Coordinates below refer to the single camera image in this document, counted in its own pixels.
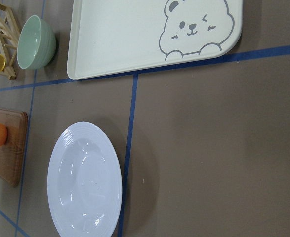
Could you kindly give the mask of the cream bear tray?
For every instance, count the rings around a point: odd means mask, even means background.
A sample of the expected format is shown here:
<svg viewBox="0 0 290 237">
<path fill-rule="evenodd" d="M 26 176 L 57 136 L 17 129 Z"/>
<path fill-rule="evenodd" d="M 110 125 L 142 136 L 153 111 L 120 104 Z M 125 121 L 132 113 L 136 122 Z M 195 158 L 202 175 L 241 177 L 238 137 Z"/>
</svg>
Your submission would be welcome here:
<svg viewBox="0 0 290 237">
<path fill-rule="evenodd" d="M 220 57 L 240 38 L 243 5 L 241 0 L 76 0 L 68 77 Z"/>
</svg>

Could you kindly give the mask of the white round plate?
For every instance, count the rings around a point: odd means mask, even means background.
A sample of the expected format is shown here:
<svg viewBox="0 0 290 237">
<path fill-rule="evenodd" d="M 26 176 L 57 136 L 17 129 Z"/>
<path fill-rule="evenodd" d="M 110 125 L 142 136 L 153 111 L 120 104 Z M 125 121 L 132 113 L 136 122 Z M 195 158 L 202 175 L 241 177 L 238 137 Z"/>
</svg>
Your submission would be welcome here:
<svg viewBox="0 0 290 237">
<path fill-rule="evenodd" d="M 77 122 L 56 141 L 48 167 L 47 197 L 62 237 L 110 237 L 122 204 L 117 153 L 96 125 Z"/>
</svg>

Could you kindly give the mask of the green bowl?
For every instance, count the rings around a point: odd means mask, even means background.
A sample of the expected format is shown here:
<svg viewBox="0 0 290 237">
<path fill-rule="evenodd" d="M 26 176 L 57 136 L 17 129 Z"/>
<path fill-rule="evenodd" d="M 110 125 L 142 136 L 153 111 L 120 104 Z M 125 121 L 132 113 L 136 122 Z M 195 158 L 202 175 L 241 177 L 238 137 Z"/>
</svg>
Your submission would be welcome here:
<svg viewBox="0 0 290 237">
<path fill-rule="evenodd" d="M 56 51 L 56 37 L 50 25 L 37 15 L 24 24 L 17 47 L 18 65 L 37 70 L 50 63 Z"/>
</svg>

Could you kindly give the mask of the wooden cutting board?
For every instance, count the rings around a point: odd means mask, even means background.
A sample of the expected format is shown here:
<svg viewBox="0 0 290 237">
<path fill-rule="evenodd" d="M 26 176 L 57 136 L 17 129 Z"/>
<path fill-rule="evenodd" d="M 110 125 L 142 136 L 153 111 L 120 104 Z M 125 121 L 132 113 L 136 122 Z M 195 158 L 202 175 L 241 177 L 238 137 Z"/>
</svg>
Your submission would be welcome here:
<svg viewBox="0 0 290 237">
<path fill-rule="evenodd" d="M 7 128 L 6 143 L 0 146 L 0 178 L 16 187 L 21 178 L 28 115 L 26 112 L 0 108 L 0 123 Z"/>
</svg>

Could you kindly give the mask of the wooden peg drying rack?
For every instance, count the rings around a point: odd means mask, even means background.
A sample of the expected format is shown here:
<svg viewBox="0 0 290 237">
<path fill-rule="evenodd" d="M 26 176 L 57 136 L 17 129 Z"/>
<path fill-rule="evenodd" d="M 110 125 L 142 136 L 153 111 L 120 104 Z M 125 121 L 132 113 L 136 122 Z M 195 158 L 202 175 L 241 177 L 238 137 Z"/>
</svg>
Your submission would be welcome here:
<svg viewBox="0 0 290 237">
<path fill-rule="evenodd" d="M 14 64 L 17 59 L 17 47 L 20 29 L 10 7 L 0 3 L 0 52 L 5 58 L 5 67 L 1 76 L 9 80 L 16 79 Z"/>
</svg>

